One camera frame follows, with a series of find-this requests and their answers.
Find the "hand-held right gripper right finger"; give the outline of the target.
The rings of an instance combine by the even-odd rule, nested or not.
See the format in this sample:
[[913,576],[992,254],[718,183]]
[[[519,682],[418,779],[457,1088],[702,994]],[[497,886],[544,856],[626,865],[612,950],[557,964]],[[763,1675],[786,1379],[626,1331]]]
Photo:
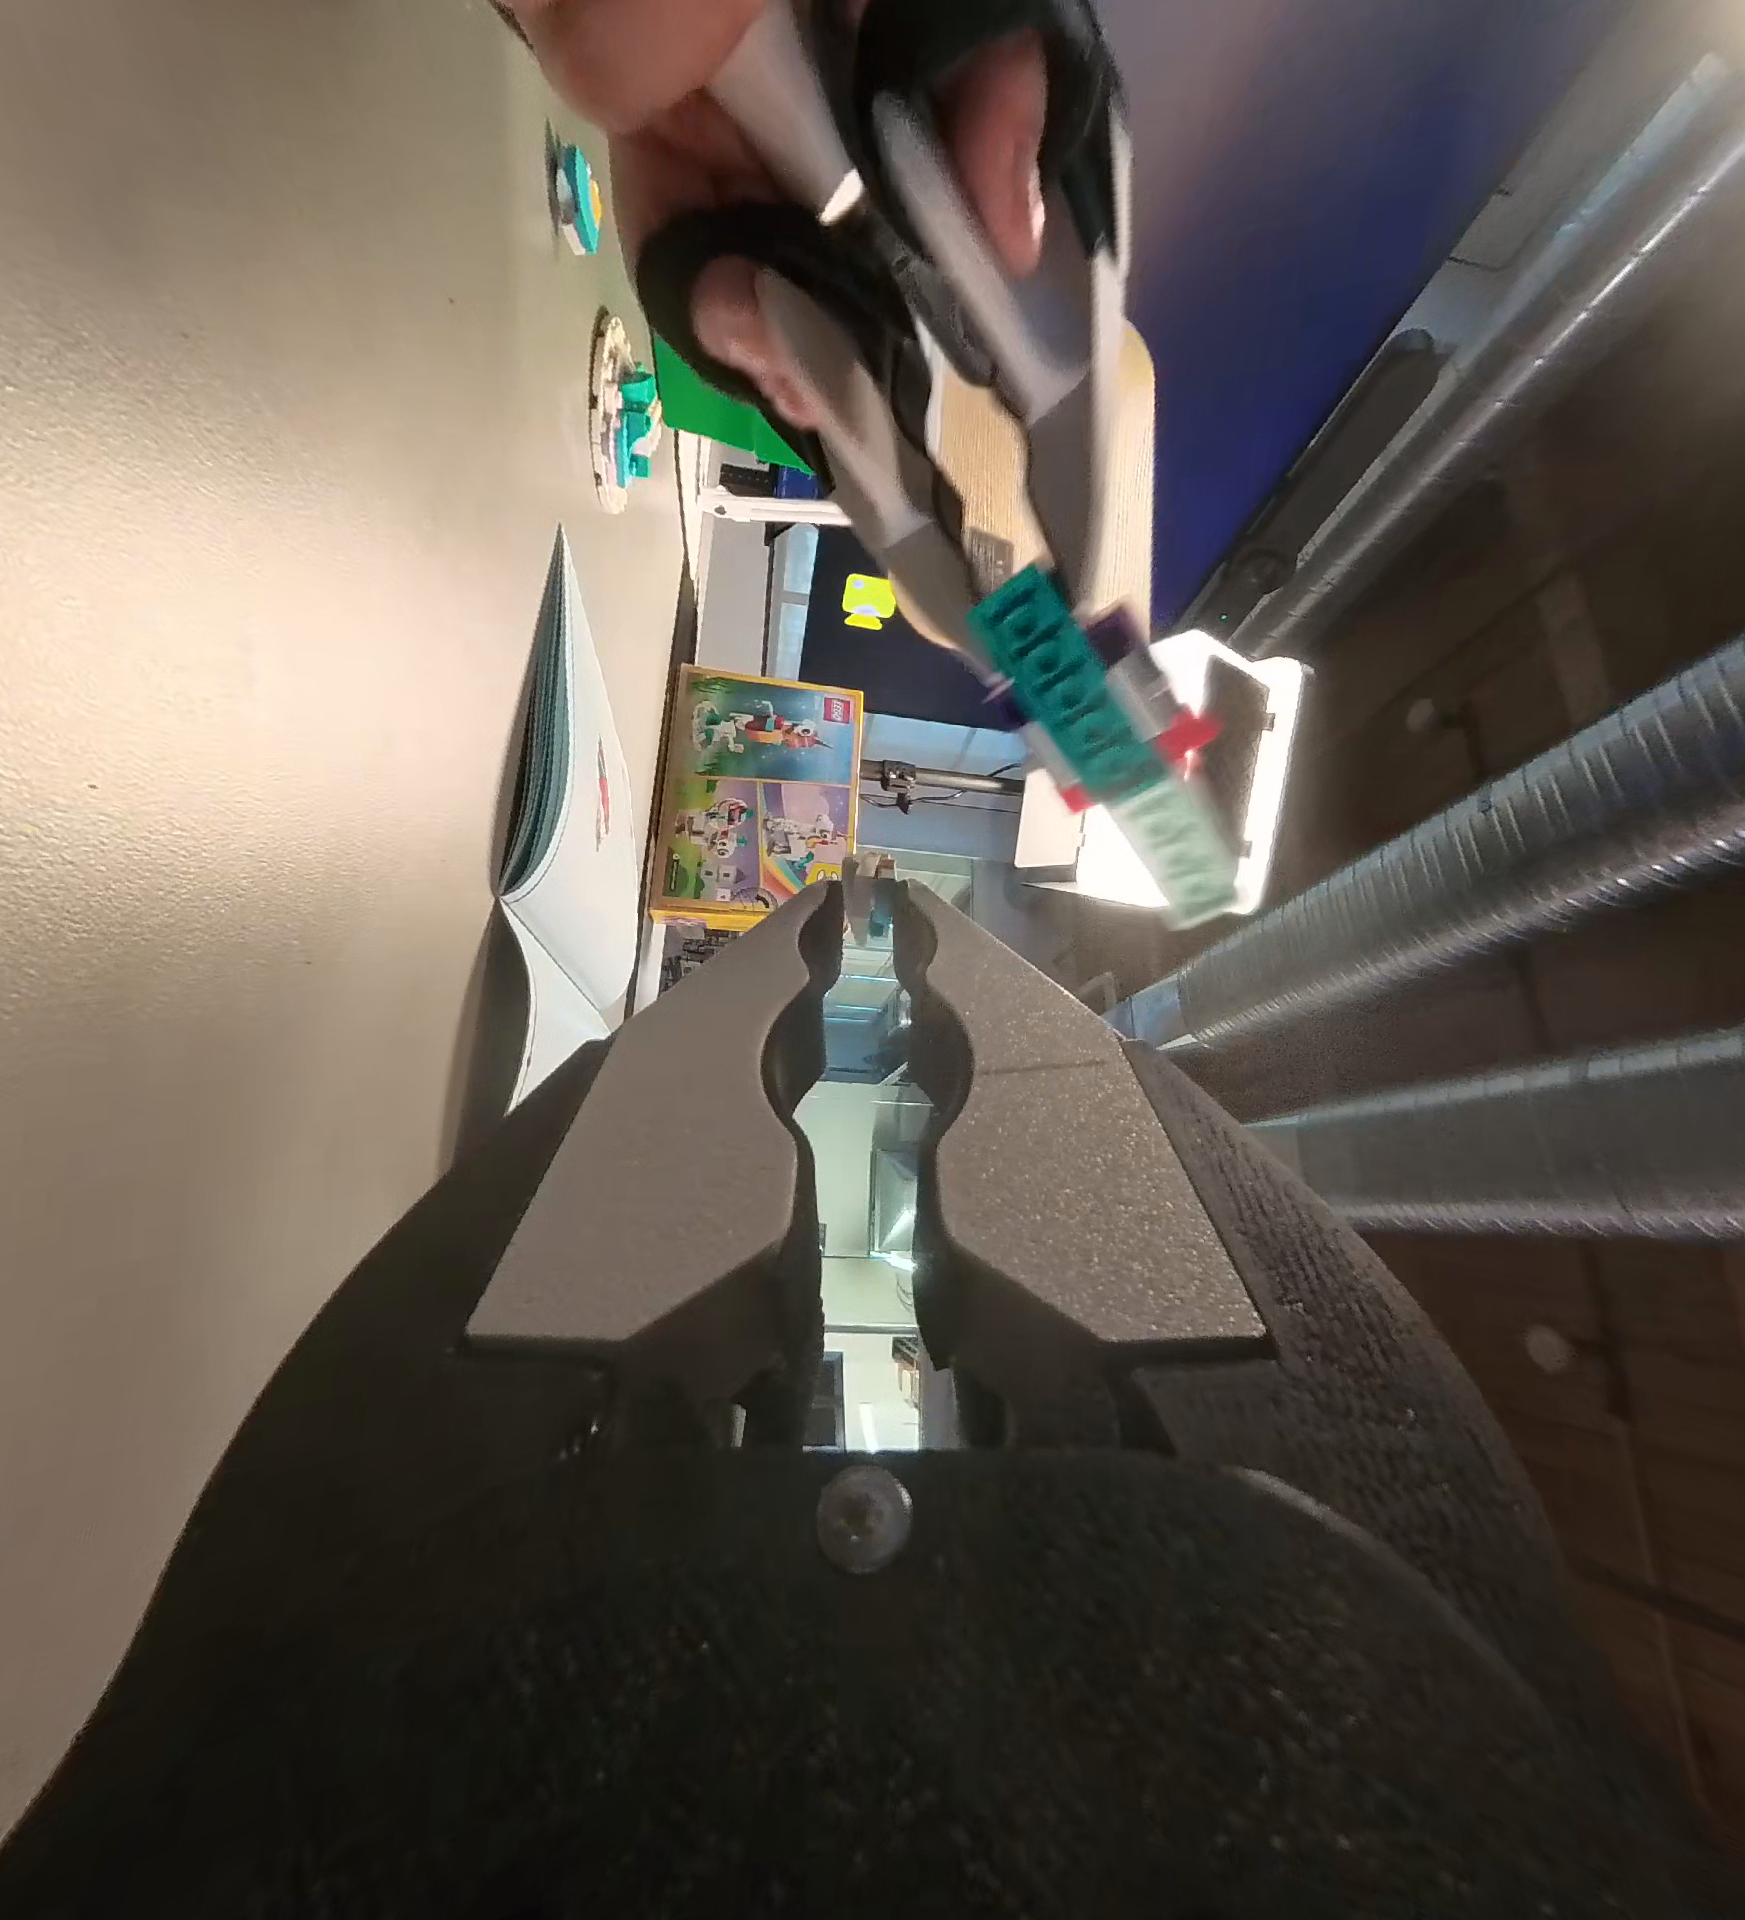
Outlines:
[[1273,1340],[1117,1028],[934,890],[891,894],[928,1103],[915,1312],[957,1443],[1162,1443],[1148,1377]]

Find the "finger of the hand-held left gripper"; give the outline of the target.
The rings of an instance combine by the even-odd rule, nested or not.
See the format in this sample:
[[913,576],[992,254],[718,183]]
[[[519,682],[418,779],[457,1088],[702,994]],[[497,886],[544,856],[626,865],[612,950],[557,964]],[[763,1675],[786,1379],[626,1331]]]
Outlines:
[[879,502],[879,559],[913,626],[958,653],[980,653],[974,609],[1010,580],[1010,541],[989,532],[958,496]]
[[1053,572],[1085,622],[1109,605],[1108,541],[1119,482],[1123,277],[1117,255],[1082,270],[1082,348],[1069,360],[1058,395],[1027,428],[1028,499]]

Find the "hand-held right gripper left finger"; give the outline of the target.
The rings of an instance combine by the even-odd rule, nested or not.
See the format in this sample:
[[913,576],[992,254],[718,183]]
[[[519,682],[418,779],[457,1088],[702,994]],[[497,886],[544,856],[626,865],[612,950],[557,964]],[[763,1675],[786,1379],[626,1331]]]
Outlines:
[[468,1323],[604,1377],[619,1432],[806,1443],[824,1357],[797,1107],[827,1071],[844,894],[811,882],[630,1016]]

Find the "colourful lego build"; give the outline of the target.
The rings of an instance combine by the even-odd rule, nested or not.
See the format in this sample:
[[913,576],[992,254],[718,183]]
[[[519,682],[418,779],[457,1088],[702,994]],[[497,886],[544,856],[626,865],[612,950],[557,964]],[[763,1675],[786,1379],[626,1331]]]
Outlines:
[[1191,929],[1231,910],[1240,853],[1203,753],[1216,723],[1180,701],[1123,608],[1086,619],[1028,562],[967,615],[987,693],[1075,812],[1103,808]]

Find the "yellow lego set box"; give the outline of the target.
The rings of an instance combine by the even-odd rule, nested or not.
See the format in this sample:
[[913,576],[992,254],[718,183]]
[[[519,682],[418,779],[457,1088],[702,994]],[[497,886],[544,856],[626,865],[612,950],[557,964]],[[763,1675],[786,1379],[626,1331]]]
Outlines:
[[747,929],[853,856],[864,695],[678,671],[647,915]]

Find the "white round lego assembly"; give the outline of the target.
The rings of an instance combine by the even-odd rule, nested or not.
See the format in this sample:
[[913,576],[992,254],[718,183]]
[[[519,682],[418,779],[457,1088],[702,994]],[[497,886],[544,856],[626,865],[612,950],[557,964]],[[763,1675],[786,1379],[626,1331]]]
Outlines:
[[632,351],[619,314],[601,307],[592,328],[587,433],[595,499],[602,511],[626,511],[659,461],[666,413],[656,373]]

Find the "open lego instruction booklet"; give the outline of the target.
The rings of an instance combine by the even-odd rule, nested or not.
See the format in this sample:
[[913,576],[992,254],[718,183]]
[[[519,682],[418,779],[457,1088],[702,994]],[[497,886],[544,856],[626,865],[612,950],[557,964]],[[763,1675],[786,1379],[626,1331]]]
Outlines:
[[523,737],[501,853],[501,920],[523,961],[523,1039],[508,1105],[576,1048],[610,1035],[643,921],[644,804],[557,529],[523,683]]

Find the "small teal lego assembly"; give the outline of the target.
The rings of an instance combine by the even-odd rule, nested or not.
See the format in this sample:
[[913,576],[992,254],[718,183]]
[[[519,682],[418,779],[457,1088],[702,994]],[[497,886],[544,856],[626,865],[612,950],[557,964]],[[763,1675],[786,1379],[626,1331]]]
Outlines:
[[599,174],[587,150],[552,122],[544,138],[547,197],[554,235],[573,255],[601,248],[604,204]]

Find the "person's left hand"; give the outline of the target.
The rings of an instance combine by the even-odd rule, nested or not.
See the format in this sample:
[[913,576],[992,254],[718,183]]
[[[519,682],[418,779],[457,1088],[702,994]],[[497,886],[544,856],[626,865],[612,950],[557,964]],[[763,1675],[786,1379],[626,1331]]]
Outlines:
[[[557,47],[536,56],[550,85],[607,134],[619,248],[686,211],[777,197],[777,179],[710,81],[760,14],[757,1],[557,1]],[[1041,143],[1050,105],[1032,31],[1001,38],[941,81],[941,143],[1002,271],[1023,280],[1046,226]],[[816,395],[779,351],[757,298],[757,270],[725,255],[692,288],[697,345],[783,424],[811,428]]]

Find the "green plastic bin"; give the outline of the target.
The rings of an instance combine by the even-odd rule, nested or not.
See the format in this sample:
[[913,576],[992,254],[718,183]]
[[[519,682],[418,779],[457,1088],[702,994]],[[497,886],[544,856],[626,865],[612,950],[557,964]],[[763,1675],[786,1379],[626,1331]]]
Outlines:
[[808,458],[743,397],[710,384],[659,332],[651,335],[656,392],[668,425],[708,442],[750,454],[767,467],[789,467],[811,475]]

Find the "silver ventilation duct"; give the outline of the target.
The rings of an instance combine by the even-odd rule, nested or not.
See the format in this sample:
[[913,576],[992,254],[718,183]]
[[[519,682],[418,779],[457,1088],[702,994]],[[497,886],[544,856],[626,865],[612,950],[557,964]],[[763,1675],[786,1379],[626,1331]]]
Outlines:
[[1745,634],[1250,920],[1108,1021],[1222,1055],[1745,868]]
[[1745,1245],[1745,1023],[1247,1131],[1363,1233]]
[[1463,300],[1455,261],[1369,360],[1181,622],[1245,653],[1314,645],[1745,199],[1745,72],[1699,61],[1557,224]]

